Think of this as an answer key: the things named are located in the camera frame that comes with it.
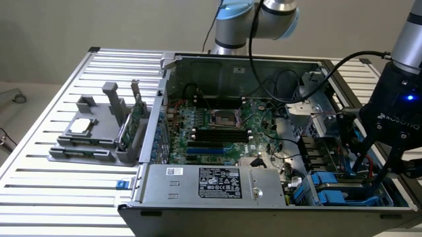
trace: aluminum workbench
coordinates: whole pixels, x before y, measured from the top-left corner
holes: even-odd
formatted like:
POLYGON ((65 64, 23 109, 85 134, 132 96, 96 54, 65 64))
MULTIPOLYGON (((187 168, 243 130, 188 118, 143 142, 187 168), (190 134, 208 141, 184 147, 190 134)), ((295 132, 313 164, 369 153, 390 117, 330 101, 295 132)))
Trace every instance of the aluminum workbench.
MULTIPOLYGON (((152 105, 162 54, 102 48, 85 55, 0 168, 0 236, 134 236, 114 205, 116 181, 131 178, 136 167, 49 162, 47 155, 75 116, 80 95, 108 103, 102 92, 106 81, 118 83, 119 97, 134 104, 131 80, 139 80, 143 100, 152 105)), ((379 72, 357 59, 339 73, 361 103, 367 103, 379 72)), ((422 149, 405 155, 405 159, 421 157, 422 149)), ((120 195, 124 200, 131 193, 120 195)))

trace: green circuit board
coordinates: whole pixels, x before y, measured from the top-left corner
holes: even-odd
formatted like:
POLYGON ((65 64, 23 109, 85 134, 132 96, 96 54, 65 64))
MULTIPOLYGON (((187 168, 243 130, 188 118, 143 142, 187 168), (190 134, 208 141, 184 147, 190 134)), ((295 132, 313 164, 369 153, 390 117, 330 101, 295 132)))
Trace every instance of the green circuit board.
MULTIPOLYGON (((238 128, 223 127, 211 124, 211 109, 199 109, 190 102, 184 102, 176 108, 178 114, 174 116, 174 120, 170 122, 171 126, 171 153, 170 153, 170 163, 172 164, 188 164, 187 161, 187 149, 188 142, 192 142, 192 128, 196 129, 247 129, 251 130, 251 136, 254 137, 248 142, 223 142, 223 155, 200 155, 195 163, 203 164, 219 164, 219 165, 235 165, 239 158, 242 157, 256 157, 258 152, 262 153, 263 157, 270 155, 266 153, 267 145, 271 148, 276 145, 276 140, 270 139, 262 131, 264 130, 262 126, 262 118, 266 114, 266 110, 260 111, 258 109, 259 105, 264 105, 260 100, 250 100, 238 109, 240 122, 244 121, 238 128)), ((268 122, 270 126, 264 132, 272 136, 278 137, 276 131, 271 130, 271 113, 266 114, 264 121, 268 122)))

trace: warning label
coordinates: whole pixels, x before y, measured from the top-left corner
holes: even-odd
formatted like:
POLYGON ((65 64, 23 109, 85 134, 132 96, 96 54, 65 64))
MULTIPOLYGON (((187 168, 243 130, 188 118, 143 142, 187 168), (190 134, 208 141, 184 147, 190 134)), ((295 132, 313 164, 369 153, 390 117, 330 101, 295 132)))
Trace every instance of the warning label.
POLYGON ((242 198, 239 169, 199 168, 202 198, 242 198))

